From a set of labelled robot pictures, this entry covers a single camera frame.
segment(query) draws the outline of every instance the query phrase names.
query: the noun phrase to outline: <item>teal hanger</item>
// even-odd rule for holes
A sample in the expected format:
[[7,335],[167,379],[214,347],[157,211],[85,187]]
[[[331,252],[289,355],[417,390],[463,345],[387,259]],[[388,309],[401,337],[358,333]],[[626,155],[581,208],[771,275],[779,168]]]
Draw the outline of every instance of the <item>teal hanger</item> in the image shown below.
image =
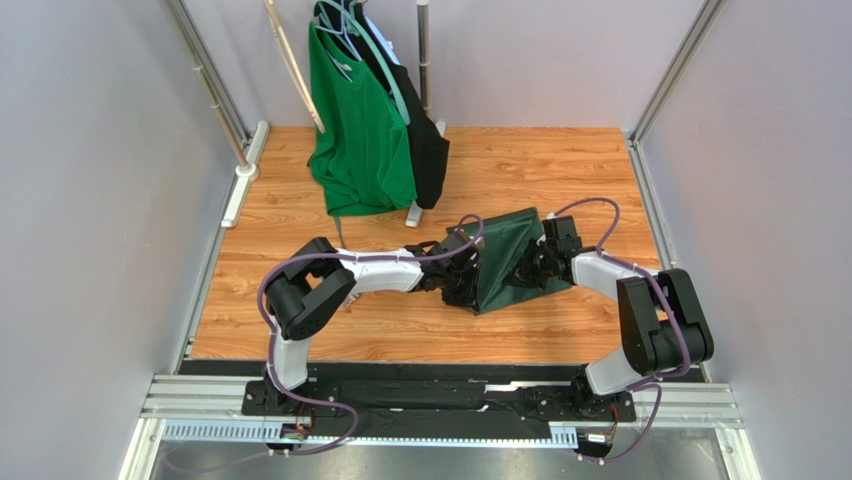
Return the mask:
[[399,111],[399,116],[402,117],[403,123],[405,126],[411,124],[411,117],[408,115],[408,108],[405,106],[405,101],[402,99],[402,92],[399,90],[399,85],[396,84],[396,81],[393,79],[393,75],[390,73],[390,68],[388,68],[388,64],[385,62],[385,58],[382,56],[381,50],[373,43],[373,39],[370,38],[370,35],[364,30],[364,27],[355,20],[355,17],[346,11],[346,8],[341,6],[338,3],[334,3],[331,0],[318,0],[317,3],[322,3],[325,5],[330,5],[335,10],[340,12],[343,15],[343,18],[346,19],[346,22],[349,26],[355,28],[355,31],[364,39],[367,45],[370,47],[370,50],[375,55],[376,60],[379,61],[379,66],[382,68],[382,73],[384,73],[385,77],[388,80],[388,85],[391,87],[391,95],[393,96],[393,101],[396,104],[396,109]]

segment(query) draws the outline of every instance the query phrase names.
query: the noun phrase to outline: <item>hanging clothes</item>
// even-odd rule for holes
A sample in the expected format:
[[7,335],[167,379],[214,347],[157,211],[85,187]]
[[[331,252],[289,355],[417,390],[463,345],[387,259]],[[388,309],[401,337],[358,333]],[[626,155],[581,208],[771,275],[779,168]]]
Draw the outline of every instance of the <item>hanging clothes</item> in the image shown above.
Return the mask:
[[[344,8],[347,10],[351,8],[354,11],[355,21],[365,26],[374,44],[384,45],[382,41],[384,38],[375,33],[374,30],[377,29],[372,28],[374,25],[371,24],[372,22],[364,14],[364,4],[356,2],[352,5],[351,3],[351,0],[344,0]],[[319,5],[321,4],[317,4],[314,9],[314,14],[317,16],[322,13]],[[339,15],[331,14],[325,18],[330,22],[329,25],[326,25],[328,28],[340,30],[344,27],[340,24]],[[333,40],[339,46],[343,45],[343,39],[333,37]],[[364,38],[349,35],[348,40],[352,42],[385,91],[390,90],[390,82],[383,73],[377,55],[370,49]],[[399,65],[396,57],[384,49],[380,49],[379,55],[387,63],[393,80],[402,93],[403,100],[408,108],[411,120],[407,127],[408,146],[411,152],[414,184],[417,189],[417,205],[423,209],[434,208],[443,193],[450,142],[441,136],[441,132],[438,131],[435,123],[426,115],[417,90],[408,76],[408,69]]]
[[408,131],[365,62],[353,60],[311,22],[311,91],[326,131],[309,160],[332,216],[373,215],[417,198]]

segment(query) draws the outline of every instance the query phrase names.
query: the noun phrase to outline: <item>white rack foot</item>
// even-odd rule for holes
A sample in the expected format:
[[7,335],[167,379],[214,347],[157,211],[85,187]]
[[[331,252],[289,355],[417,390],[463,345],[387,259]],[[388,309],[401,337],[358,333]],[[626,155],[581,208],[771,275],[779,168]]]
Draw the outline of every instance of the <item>white rack foot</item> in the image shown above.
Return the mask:
[[[438,132],[442,137],[447,133],[447,122],[438,120],[435,122],[435,126],[438,127]],[[405,218],[405,226],[412,228],[420,226],[420,218],[422,216],[423,209],[417,205],[417,201],[411,202],[411,207],[408,209],[408,217]]]
[[246,160],[249,162],[248,167],[242,168],[237,165],[237,183],[234,184],[234,191],[231,192],[228,208],[225,209],[225,215],[222,216],[222,227],[224,228],[236,226],[237,220],[240,218],[240,212],[246,202],[251,182],[255,181],[260,174],[257,164],[260,162],[260,154],[263,153],[263,146],[266,145],[268,136],[269,123],[258,122],[257,130],[254,132],[248,154],[246,154]]

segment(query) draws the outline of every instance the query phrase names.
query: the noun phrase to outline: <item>green tank top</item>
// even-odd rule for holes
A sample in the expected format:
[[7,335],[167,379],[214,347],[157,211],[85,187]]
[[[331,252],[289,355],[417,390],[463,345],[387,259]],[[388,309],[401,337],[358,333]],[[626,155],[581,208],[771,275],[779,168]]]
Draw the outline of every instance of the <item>green tank top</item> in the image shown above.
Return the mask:
[[369,67],[328,35],[311,22],[311,92],[325,133],[317,130],[309,164],[326,211],[373,215],[408,207],[417,191],[402,117]]

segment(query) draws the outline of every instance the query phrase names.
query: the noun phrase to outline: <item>gray wall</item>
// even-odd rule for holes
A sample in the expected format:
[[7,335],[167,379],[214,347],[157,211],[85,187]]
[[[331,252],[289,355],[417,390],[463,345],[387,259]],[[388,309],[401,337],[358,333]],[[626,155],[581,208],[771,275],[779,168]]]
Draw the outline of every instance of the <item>gray wall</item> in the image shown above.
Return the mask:
[[644,148],[767,479],[852,468],[850,18],[727,2]]
[[[261,0],[186,0],[249,125],[309,125]],[[276,0],[307,75],[313,0]],[[433,110],[451,125],[635,126],[701,0],[433,0]],[[419,83],[415,0],[367,12]]]
[[159,2],[0,15],[0,470],[118,475],[234,160]]

